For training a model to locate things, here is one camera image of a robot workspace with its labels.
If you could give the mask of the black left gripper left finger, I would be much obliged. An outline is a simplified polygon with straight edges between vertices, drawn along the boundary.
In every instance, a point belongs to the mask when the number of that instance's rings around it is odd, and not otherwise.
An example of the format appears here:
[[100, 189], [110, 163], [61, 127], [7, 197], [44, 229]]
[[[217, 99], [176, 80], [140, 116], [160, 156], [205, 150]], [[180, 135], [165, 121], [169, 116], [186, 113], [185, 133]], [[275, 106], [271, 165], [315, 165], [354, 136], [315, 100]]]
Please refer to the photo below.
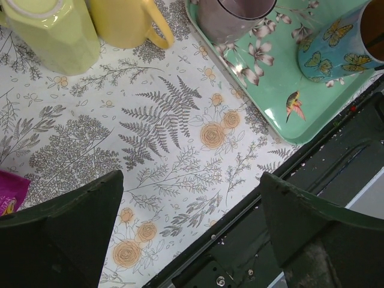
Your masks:
[[1, 217], [1, 287], [97, 287], [123, 194], [112, 171]]

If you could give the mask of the lilac mug black handle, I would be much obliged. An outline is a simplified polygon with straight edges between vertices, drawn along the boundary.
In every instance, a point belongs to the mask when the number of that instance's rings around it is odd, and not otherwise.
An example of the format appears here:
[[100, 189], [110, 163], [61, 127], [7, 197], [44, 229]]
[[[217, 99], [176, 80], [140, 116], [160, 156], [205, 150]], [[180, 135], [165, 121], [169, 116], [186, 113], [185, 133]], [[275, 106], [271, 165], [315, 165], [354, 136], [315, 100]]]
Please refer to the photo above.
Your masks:
[[197, 24], [209, 41], [233, 43], [267, 16], [276, 3], [276, 0], [201, 0], [197, 5]]

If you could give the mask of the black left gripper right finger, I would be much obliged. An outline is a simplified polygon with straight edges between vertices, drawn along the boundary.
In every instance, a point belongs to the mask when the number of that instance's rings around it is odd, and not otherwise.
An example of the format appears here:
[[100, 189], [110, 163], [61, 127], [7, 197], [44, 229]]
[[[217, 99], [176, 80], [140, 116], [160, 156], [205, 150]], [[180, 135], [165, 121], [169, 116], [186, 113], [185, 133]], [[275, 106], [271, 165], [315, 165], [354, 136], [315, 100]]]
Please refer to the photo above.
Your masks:
[[265, 172], [262, 206], [288, 287], [383, 287], [383, 220]]

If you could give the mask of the lime green mug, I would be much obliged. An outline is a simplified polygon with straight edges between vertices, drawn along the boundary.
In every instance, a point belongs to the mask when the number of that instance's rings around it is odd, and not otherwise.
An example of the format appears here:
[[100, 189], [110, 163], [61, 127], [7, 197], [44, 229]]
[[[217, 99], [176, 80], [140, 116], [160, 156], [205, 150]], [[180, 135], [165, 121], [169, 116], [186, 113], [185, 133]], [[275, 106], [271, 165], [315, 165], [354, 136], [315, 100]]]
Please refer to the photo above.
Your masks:
[[100, 42], [85, 1], [1, 1], [1, 24], [56, 73], [80, 75], [99, 59]]

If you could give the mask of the blue glazed mug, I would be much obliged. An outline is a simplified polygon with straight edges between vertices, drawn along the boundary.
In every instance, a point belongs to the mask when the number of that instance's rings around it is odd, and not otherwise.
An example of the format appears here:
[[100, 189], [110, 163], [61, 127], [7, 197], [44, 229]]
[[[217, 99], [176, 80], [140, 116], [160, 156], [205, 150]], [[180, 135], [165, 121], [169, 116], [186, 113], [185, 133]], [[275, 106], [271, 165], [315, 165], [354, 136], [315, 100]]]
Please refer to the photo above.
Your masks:
[[299, 45], [298, 64], [314, 82], [383, 68], [383, 1], [365, 1]]

